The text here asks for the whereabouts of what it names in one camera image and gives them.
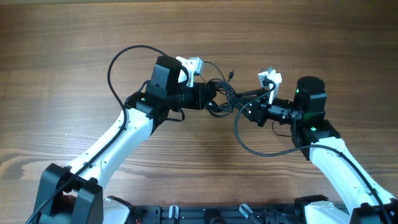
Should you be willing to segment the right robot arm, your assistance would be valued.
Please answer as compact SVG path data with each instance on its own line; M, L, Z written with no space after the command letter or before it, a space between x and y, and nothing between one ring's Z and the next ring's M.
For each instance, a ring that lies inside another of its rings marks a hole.
M322 195L295 200L297 223L397 223L397 199L384 190L349 152L340 133L325 119L323 80L303 77L293 101L273 97L276 84L263 78L261 90L238 94L239 115L263 126L269 119L290 125L294 148L319 168L341 197L346 211Z

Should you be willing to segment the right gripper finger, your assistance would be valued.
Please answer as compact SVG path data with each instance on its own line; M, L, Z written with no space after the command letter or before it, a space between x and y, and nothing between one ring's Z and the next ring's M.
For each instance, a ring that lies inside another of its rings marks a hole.
M238 110L239 116L253 117L251 105L254 98L235 98L233 100L234 107Z
M257 90L251 90L251 91L245 91L238 93L238 97L244 97L244 96L261 96L263 94L268 93L268 89L257 89Z

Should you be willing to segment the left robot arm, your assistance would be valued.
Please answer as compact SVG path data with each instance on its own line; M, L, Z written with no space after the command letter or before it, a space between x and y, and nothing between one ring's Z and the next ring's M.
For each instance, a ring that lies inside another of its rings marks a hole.
M103 197L110 178L128 155L148 139L170 111L202 110L216 96L207 83L195 83L204 61L161 55L150 80L125 101L115 123L65 167L50 164L42 173L28 223L129 223L130 203Z

